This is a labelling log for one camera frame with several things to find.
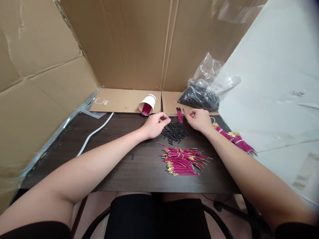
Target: white wall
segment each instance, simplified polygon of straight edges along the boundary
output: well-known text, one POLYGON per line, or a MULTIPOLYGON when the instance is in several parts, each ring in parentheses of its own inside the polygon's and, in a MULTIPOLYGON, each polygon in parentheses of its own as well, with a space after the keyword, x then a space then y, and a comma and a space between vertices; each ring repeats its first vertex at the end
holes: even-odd
MULTIPOLYGON (((220 74, 242 78, 220 114, 294 190, 307 155, 319 154, 319 109, 298 105, 319 105, 318 15, 314 1, 268 0, 220 74)), ((306 191, 299 193, 319 203, 306 191)))

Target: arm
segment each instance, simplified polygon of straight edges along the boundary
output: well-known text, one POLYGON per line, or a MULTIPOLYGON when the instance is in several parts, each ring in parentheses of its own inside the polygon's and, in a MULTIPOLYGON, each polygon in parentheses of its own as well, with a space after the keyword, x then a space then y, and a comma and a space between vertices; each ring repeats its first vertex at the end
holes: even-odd
POLYGON ((212 126, 208 111, 194 109, 188 123, 211 142, 242 194, 275 230, 285 222, 316 223, 316 214, 277 175, 212 126))
POLYGON ((90 150, 57 168, 0 217, 0 235, 34 222, 60 221, 71 227, 73 206, 88 195, 140 142, 157 137, 170 118, 150 116, 138 130, 90 150))

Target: left hand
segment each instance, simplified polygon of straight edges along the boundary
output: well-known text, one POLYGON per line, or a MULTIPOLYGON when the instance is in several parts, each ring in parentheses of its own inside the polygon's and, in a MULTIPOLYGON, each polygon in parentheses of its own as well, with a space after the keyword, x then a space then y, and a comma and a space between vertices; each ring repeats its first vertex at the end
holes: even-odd
POLYGON ((160 112, 149 116, 140 130, 145 139, 152 139, 159 136, 164 127, 170 122, 171 119, 164 112, 160 112))

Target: forearm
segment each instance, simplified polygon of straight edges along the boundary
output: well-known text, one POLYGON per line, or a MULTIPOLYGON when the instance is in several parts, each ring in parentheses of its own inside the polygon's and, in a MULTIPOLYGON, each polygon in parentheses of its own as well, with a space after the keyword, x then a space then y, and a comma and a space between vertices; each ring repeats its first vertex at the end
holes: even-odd
POLYGON ((144 140, 145 137, 138 129, 90 150, 53 171, 32 190, 56 192, 77 203, 88 195, 132 148, 144 140))
POLYGON ((213 127, 203 132, 214 146, 242 194, 275 229, 282 220, 313 223, 313 214, 278 176, 248 155, 213 127))

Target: black shorts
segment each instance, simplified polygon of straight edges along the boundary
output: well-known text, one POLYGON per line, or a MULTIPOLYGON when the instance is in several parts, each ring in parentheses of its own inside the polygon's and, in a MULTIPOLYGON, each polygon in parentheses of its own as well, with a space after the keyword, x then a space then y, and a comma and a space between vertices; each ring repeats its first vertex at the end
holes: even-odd
POLYGON ((112 201, 104 238, 211 237, 200 199, 155 203, 150 195, 130 194, 112 201))

